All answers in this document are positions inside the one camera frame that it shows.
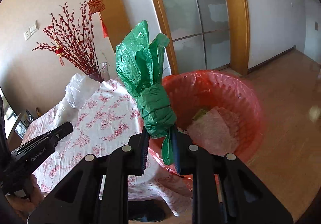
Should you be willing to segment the person's left hand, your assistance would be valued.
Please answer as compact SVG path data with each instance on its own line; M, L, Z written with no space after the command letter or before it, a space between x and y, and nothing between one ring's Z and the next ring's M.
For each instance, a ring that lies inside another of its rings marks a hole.
M31 183L31 189L28 195L22 197L18 195L5 196L16 213L27 214L32 212L45 198L34 175L29 177L29 182Z

